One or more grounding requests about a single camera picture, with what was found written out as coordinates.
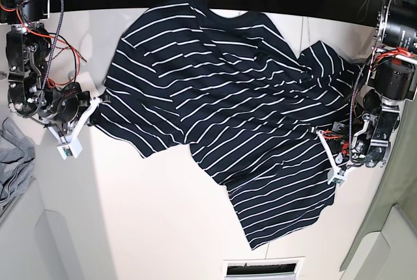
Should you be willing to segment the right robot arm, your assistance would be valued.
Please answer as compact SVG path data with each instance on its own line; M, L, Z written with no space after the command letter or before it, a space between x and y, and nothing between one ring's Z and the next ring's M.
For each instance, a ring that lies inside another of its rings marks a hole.
M8 106L20 117L39 122L58 139L70 135L90 105L90 94L77 82L83 57L60 34L45 29L50 0L1 0L1 23L8 25ZM74 75L58 83L51 63L64 50L72 53Z

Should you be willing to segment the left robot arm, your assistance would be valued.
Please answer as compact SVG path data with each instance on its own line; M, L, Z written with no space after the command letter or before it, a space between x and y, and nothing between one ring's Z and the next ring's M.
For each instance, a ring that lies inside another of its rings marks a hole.
M353 82L348 124L319 133L333 146L335 171L386 163L390 137L400 123L400 103L416 98L416 0L384 0L371 55Z

